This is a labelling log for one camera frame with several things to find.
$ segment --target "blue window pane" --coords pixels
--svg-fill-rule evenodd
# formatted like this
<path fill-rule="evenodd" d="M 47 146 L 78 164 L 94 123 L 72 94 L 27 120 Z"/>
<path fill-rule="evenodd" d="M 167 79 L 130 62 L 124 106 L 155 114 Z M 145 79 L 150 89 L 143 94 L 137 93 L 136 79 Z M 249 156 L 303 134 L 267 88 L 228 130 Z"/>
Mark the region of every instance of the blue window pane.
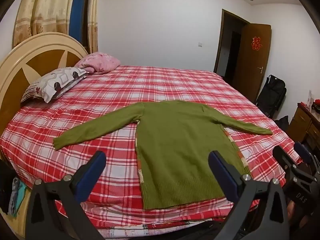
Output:
<path fill-rule="evenodd" d="M 82 44 L 82 19 L 83 19 L 84 0 L 73 0 L 69 35 Z"/>

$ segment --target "pink pillow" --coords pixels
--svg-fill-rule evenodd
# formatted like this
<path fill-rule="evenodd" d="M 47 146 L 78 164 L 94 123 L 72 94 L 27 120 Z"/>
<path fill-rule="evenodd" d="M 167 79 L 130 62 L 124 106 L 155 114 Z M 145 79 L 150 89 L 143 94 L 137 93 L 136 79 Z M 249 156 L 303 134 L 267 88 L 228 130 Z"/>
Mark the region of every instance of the pink pillow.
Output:
<path fill-rule="evenodd" d="M 91 74 L 104 74 L 120 66 L 120 60 L 108 54 L 94 52 L 81 59 L 75 67 L 84 69 Z"/>

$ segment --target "window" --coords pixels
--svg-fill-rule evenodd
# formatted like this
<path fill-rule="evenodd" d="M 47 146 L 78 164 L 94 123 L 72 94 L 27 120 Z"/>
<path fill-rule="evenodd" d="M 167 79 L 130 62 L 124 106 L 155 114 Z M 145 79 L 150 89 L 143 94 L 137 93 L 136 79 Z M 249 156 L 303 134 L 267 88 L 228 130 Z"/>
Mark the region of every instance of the window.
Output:
<path fill-rule="evenodd" d="M 69 35 L 88 50 L 88 0 L 73 0 Z"/>

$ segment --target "white patterned pillow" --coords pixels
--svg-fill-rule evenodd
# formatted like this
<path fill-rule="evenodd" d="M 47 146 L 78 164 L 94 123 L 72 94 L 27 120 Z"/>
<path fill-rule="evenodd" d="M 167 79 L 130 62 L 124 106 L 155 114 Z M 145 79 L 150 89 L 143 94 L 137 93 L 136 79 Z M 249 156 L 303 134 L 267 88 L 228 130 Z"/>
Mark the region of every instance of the white patterned pillow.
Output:
<path fill-rule="evenodd" d="M 88 75 L 76 67 L 58 68 L 33 82 L 24 92 L 21 102 L 29 98 L 43 98 L 46 103 L 59 98 Z"/>

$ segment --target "green sweater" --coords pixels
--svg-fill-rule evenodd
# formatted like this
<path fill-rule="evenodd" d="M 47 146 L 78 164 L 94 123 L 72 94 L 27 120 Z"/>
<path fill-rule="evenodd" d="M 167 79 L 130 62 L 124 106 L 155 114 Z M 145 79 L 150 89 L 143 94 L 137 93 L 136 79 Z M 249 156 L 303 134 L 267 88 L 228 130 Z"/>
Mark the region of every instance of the green sweater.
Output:
<path fill-rule="evenodd" d="M 213 150 L 218 150 L 241 174 L 247 173 L 223 125 L 252 134 L 272 134 L 203 104 L 140 102 L 65 131 L 53 140 L 54 147 L 59 150 L 93 140 L 135 121 L 138 121 L 136 152 L 145 209 L 223 197 L 208 165 L 208 155 Z"/>

